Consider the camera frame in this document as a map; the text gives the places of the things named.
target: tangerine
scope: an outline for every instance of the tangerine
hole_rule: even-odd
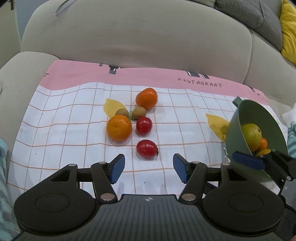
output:
[[[152,88],[147,88],[136,96],[136,103],[138,106],[144,107],[146,110],[151,109],[156,105],[158,100],[157,93]]]
[[[116,142],[128,139],[131,134],[131,121],[124,115],[115,115],[107,122],[107,134]]]
[[[267,149],[267,146],[268,146],[267,140],[264,137],[262,137],[261,138],[260,145],[259,145],[257,151],[261,151],[261,150]]]

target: red tomato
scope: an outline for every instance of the red tomato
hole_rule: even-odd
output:
[[[157,145],[150,140],[142,140],[137,144],[137,152],[140,156],[150,159],[155,155],[158,156]]]
[[[140,117],[137,120],[136,130],[140,135],[148,134],[152,129],[152,121],[148,117]]]

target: kiwi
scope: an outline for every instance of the kiwi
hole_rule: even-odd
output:
[[[128,110],[127,109],[119,109],[118,111],[116,111],[115,115],[124,115],[128,118]]]
[[[137,120],[142,116],[146,116],[146,109],[144,107],[136,106],[133,110],[132,115],[133,115],[133,118]]]

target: striped blanket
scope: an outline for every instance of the striped blanket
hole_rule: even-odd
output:
[[[12,213],[11,202],[6,187],[6,154],[7,145],[0,138],[0,240],[11,241],[18,235],[15,217]]]
[[[287,148],[289,156],[296,158],[296,122],[291,123],[291,127],[288,129],[288,141]]]

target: white cloth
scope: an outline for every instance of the white cloth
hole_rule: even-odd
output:
[[[38,86],[12,153],[8,175],[12,200],[69,163],[87,168],[98,161],[110,162],[120,153],[125,155],[126,165],[113,185],[118,198],[123,193],[180,195],[184,184],[173,169],[175,153],[209,167],[220,167],[228,161],[205,114],[230,121],[236,110],[231,102],[233,96],[156,88],[158,103],[147,113],[153,122],[147,137],[136,134],[135,124],[131,137],[121,145],[106,137],[107,116],[102,106],[105,99],[116,99],[129,110],[143,88],[86,83],[51,91]],[[263,106],[277,118],[269,106]],[[159,147],[160,154],[152,161],[145,161],[136,153],[135,145],[142,139],[150,139]],[[264,185],[275,193],[279,191],[272,182]],[[94,195],[91,183],[82,183],[81,188]]]
[[[296,121],[296,103],[292,110],[282,114],[281,119],[288,128],[291,127],[291,122]]]

